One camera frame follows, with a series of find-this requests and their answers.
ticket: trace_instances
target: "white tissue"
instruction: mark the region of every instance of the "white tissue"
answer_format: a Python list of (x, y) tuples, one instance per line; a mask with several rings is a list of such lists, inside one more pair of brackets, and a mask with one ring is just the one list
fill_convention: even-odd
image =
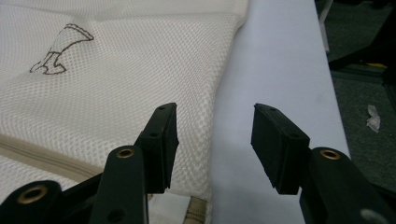
[(367, 126), (369, 126), (374, 132), (379, 132), (381, 119), (378, 116), (378, 112), (374, 105), (368, 105), (368, 112), (370, 114), (370, 118), (367, 119)]

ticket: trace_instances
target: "mesh laundry bag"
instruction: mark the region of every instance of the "mesh laundry bag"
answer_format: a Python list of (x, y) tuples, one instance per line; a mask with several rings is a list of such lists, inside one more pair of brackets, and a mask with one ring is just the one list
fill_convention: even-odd
[(88, 178), (111, 149), (134, 143), (157, 106), (175, 102), (180, 144), (168, 191), (207, 202), (208, 221), (215, 93), (247, 8), (248, 0), (1, 1), (0, 172), (28, 157), (38, 172), (61, 164), (49, 170)]

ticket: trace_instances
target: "table surface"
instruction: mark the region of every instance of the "table surface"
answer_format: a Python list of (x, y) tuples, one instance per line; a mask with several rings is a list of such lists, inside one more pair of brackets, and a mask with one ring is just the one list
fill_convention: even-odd
[(304, 223), (299, 196), (272, 188), (250, 136), (253, 106), (271, 105), (311, 138), (311, 148), (349, 155), (315, 2), (251, 0), (216, 97), (212, 223)]

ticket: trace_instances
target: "gray floor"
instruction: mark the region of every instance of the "gray floor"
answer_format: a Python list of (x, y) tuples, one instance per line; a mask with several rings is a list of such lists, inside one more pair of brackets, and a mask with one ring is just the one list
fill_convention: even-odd
[[(318, 11), (323, 2), (316, 2)], [(325, 21), (329, 61), (367, 47), (391, 9), (391, 5), (372, 8), (369, 1), (359, 5), (335, 2)], [(396, 191), (396, 111), (381, 85), (381, 71), (349, 66), (343, 71), (332, 71), (333, 85), (352, 161), (370, 182)], [(375, 105), (378, 110), (379, 133), (366, 126), (370, 118), (368, 105)]]

